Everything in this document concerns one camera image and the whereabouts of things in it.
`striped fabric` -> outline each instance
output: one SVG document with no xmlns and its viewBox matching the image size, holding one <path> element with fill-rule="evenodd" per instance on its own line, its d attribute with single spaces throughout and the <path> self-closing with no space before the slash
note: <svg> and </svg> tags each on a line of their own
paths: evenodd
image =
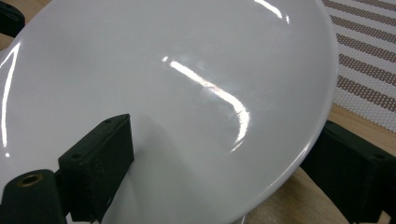
<svg viewBox="0 0 396 224">
<path fill-rule="evenodd" d="M 396 0 L 322 0 L 340 53 L 334 102 L 396 133 Z"/>
</svg>

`brown stripe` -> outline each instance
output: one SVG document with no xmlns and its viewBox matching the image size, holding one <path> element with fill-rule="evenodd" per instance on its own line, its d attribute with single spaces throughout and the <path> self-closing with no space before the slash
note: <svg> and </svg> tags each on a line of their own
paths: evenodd
<svg viewBox="0 0 396 224">
<path fill-rule="evenodd" d="M 387 10 L 396 11 L 396 5 L 387 2 L 381 2 L 378 0 L 354 0 L 356 2 L 364 3 L 373 7 L 382 7 Z"/>
<path fill-rule="evenodd" d="M 332 22 L 336 25 L 396 44 L 396 35 L 383 32 L 365 25 L 361 25 L 353 21 L 347 21 L 339 17 L 331 16 L 331 18 L 332 18 Z"/>
<path fill-rule="evenodd" d="M 386 17 L 383 15 L 376 14 L 374 12 L 361 10 L 359 8 L 350 7 L 350 6 L 332 2 L 329 0 L 323 0 L 323 3 L 326 7 L 332 7 L 334 9 L 337 9 L 340 11 L 345 11 L 347 13 L 350 13 L 350 14 L 353 14 L 356 16 L 360 16 L 360 17 L 363 17 L 363 18 L 366 18 L 366 19 L 369 19 L 372 21 L 379 21 L 379 22 L 385 23 L 387 25 L 396 26 L 396 19 L 393 19 L 391 17 Z"/>
<path fill-rule="evenodd" d="M 337 40 L 338 40 L 338 43 L 340 43 L 342 45 L 348 46 L 353 49 L 357 49 L 361 52 L 371 54 L 375 57 L 389 61 L 391 63 L 396 63 L 396 53 L 390 52 L 385 49 L 378 48 L 373 45 L 366 44 L 364 42 L 349 38 L 344 35 L 337 34 Z"/>
<path fill-rule="evenodd" d="M 391 112 L 396 112 L 396 100 L 386 94 L 367 88 L 345 77 L 338 77 L 337 86 L 375 105 L 379 105 Z"/>
<path fill-rule="evenodd" d="M 363 73 L 369 77 L 377 78 L 390 85 L 396 86 L 396 75 L 393 73 L 374 67 L 368 63 L 363 63 L 356 59 L 350 58 L 344 54 L 340 54 L 339 60 L 340 64 L 343 66 Z"/>
</svg>

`striped placemat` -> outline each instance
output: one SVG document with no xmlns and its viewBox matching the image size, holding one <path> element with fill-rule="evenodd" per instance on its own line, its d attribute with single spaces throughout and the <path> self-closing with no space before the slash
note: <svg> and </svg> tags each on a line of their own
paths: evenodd
<svg viewBox="0 0 396 224">
<path fill-rule="evenodd" d="M 337 105 L 396 133 L 396 0 L 323 0 L 339 48 Z"/>
</svg>

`wooden surface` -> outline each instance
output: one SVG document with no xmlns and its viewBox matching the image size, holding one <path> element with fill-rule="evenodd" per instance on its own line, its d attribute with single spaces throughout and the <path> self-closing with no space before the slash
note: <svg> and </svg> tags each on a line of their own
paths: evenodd
<svg viewBox="0 0 396 224">
<path fill-rule="evenodd" d="M 49 1 L 3 0 L 19 9 L 27 22 Z M 0 35 L 0 50 L 11 41 L 12 38 Z M 332 107 L 329 120 L 396 156 L 396 133 L 390 133 L 337 105 Z M 347 224 L 347 220 L 306 173 L 298 169 L 274 195 L 248 214 L 247 224 L 261 223 Z M 378 223 L 389 223 L 389 217 L 383 214 Z"/>
</svg>

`glossy white surface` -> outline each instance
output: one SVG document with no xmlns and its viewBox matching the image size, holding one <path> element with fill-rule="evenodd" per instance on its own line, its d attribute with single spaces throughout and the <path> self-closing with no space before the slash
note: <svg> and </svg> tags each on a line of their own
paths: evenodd
<svg viewBox="0 0 396 224">
<path fill-rule="evenodd" d="M 0 187 L 130 113 L 104 223 L 231 223 L 314 144 L 336 84 L 313 0 L 54 0 L 1 57 Z"/>
</svg>

